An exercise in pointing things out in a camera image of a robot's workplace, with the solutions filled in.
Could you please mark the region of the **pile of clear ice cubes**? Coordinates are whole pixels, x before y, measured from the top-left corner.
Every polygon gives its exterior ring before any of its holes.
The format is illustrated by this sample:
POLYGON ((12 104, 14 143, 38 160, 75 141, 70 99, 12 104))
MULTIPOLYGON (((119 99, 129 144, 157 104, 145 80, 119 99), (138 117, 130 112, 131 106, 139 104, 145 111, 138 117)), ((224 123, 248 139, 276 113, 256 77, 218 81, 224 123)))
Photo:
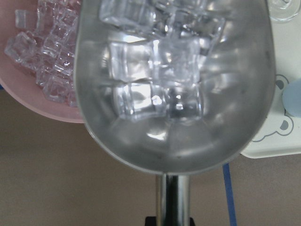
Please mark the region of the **pile of clear ice cubes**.
POLYGON ((15 10, 20 32, 9 38, 5 54, 31 71, 49 101, 76 107, 73 67, 80 0, 39 0, 35 11, 15 10))

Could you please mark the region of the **blue plastic cup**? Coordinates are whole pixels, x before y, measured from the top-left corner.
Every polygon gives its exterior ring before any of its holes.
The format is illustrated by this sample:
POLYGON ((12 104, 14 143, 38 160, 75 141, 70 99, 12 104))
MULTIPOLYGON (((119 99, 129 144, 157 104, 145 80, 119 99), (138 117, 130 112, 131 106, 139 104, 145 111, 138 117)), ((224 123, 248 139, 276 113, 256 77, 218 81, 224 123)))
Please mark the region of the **blue plastic cup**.
POLYGON ((293 117, 301 117, 301 79, 287 85, 282 95, 285 110, 293 117))

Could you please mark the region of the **metal ice scoop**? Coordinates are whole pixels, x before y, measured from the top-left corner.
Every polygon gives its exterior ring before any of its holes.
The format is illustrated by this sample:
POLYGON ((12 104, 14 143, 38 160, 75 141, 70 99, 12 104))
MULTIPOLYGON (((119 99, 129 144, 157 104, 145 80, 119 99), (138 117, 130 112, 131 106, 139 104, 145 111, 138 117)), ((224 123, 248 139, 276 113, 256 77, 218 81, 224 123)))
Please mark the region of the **metal ice scoop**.
POLYGON ((85 0, 76 98, 93 139, 157 176, 148 226, 190 226, 189 176, 240 154, 275 90, 265 0, 85 0))

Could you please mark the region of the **cream bear tray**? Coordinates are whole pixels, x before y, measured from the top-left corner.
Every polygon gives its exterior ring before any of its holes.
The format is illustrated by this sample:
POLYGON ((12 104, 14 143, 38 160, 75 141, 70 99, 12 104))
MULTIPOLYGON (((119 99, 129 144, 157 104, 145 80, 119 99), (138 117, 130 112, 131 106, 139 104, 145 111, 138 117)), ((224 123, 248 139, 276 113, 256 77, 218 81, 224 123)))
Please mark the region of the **cream bear tray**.
POLYGON ((301 152, 301 118, 291 116, 282 102, 287 85, 301 78, 301 11, 289 22, 271 20, 271 25, 276 59, 275 93, 265 123, 241 153, 252 159, 301 152))

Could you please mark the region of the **clear wine glass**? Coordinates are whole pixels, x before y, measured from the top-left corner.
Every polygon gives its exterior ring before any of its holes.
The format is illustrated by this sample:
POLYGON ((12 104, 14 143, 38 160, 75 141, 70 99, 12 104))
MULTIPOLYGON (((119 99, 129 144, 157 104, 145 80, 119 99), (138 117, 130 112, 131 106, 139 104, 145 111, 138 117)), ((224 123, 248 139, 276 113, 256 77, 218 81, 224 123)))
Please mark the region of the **clear wine glass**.
POLYGON ((289 22, 301 10, 301 0, 268 0, 269 17, 276 22, 289 22))

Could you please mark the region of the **pink bowl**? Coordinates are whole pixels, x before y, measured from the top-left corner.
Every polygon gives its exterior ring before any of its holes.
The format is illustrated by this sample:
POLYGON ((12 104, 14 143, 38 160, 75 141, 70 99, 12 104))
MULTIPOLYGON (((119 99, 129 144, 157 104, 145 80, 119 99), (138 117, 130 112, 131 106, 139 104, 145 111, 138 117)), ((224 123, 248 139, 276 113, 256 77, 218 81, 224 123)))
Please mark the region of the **pink bowl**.
POLYGON ((78 108, 46 100, 31 72, 14 63, 4 52, 8 39, 19 33, 15 27, 15 10, 35 12, 37 4, 36 0, 0 2, 0 84, 16 101, 40 115, 58 121, 83 123, 78 108))

